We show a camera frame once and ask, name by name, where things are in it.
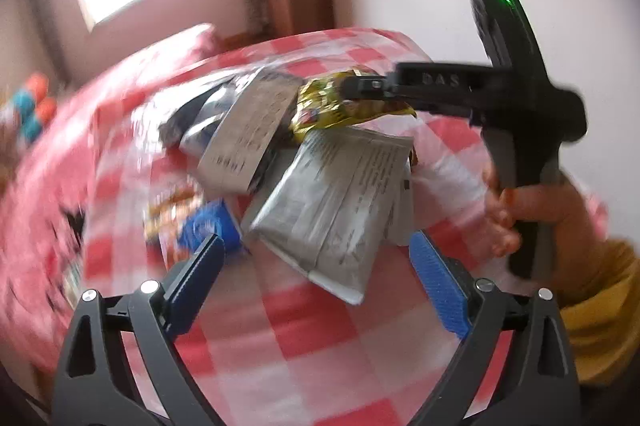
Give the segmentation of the right hand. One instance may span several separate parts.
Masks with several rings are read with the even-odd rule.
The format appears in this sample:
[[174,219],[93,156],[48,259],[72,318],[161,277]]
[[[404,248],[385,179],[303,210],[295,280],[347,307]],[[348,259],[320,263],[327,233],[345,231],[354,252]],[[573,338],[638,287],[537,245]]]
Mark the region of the right hand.
[[491,164],[485,167],[483,180],[495,256],[511,255],[524,244],[515,230],[519,221],[548,225],[554,244],[552,268],[546,275],[534,276],[535,282],[552,290],[561,306],[575,305],[599,292],[606,254],[582,195],[569,181],[555,186],[503,188]]

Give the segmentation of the yellow right sleeve forearm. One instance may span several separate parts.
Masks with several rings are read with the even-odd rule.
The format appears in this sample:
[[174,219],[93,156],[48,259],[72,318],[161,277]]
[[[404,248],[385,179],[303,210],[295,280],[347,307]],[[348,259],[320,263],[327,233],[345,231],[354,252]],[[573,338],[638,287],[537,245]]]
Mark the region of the yellow right sleeve forearm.
[[603,263],[573,305],[561,309],[579,383],[611,385],[639,351],[639,257],[632,245],[598,245]]

